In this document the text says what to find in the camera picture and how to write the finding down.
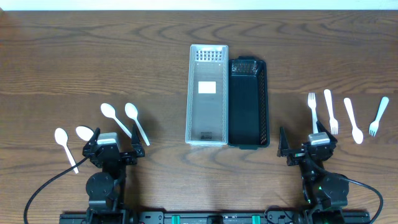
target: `black plastic tray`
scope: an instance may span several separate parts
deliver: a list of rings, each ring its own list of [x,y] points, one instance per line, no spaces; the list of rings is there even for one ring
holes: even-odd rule
[[[263,60],[230,60],[228,144],[240,149],[269,145],[267,67]]]

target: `white spoon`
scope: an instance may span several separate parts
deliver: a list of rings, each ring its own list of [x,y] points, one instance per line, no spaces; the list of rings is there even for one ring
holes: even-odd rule
[[[67,156],[68,156],[70,165],[72,165],[72,166],[76,165],[76,162],[75,162],[75,160],[73,159],[73,156],[72,156],[72,154],[70,153],[70,150],[69,150],[69,148],[68,148],[68,146],[67,146],[68,134],[65,132],[64,129],[62,129],[62,128],[57,128],[57,129],[55,130],[55,141],[56,141],[59,145],[63,146],[63,148],[65,149],[65,152],[67,153]],[[76,174],[79,173],[79,170],[77,169],[77,167],[74,168],[73,170],[75,171]]]
[[[347,113],[348,113],[348,116],[349,116],[349,120],[351,121],[351,124],[353,125],[354,141],[357,144],[361,144],[362,141],[363,141],[363,133],[356,126],[355,118],[354,118],[353,105],[351,104],[351,100],[349,98],[344,98],[344,104],[346,105],[346,109],[347,109]]]
[[[132,103],[126,103],[124,110],[126,111],[127,116],[136,122],[138,130],[141,133],[142,138],[144,139],[147,146],[149,146],[150,144],[149,144],[147,135],[145,134],[144,130],[142,129],[142,127],[139,124],[138,119],[137,119],[137,116],[138,116],[137,108]]]
[[[84,141],[89,141],[94,134],[93,130],[91,130],[90,128],[87,128],[86,126],[77,127],[76,133],[77,133],[77,136],[79,136],[79,138],[81,138]]]
[[[107,118],[113,118],[117,122],[117,124],[120,126],[120,128],[131,138],[130,131],[125,127],[125,125],[122,124],[122,122],[120,122],[120,120],[118,120],[116,118],[116,112],[115,112],[113,106],[111,106],[107,103],[103,103],[103,104],[101,104],[101,111]]]

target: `fork handle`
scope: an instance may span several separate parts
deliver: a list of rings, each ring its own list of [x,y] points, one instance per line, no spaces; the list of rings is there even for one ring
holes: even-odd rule
[[[386,110],[386,107],[387,107],[388,102],[389,102],[389,99],[388,99],[388,97],[386,97],[386,96],[384,96],[384,97],[381,99],[380,106],[379,106],[379,111],[377,112],[377,116],[376,116],[376,121],[380,121],[381,116],[382,116],[383,113],[384,113],[384,110]]]
[[[317,112],[315,111],[315,109],[311,108],[311,112],[312,112],[312,131],[314,134],[319,133],[318,132],[318,126],[317,126]]]
[[[333,106],[331,103],[331,92],[330,90],[326,89],[323,91],[323,94],[325,96],[326,105],[328,106],[329,116],[330,118],[334,118],[335,116],[333,114]]]
[[[351,124],[353,125],[353,128],[355,128],[356,127],[356,123],[355,123],[353,105],[351,104],[351,100],[349,98],[344,98],[344,105],[346,106],[347,113],[348,113],[348,116],[349,116],[349,120],[351,121]]]

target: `green tape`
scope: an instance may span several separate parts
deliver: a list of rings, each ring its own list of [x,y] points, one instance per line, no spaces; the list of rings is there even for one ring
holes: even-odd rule
[[[180,224],[180,216],[172,215],[172,224]]]
[[[259,215],[253,215],[251,220],[252,224],[261,224],[261,217]]]

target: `white wall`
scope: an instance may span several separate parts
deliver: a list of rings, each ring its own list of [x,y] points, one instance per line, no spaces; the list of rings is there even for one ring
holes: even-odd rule
[[[398,0],[0,0],[8,10],[398,9]]]

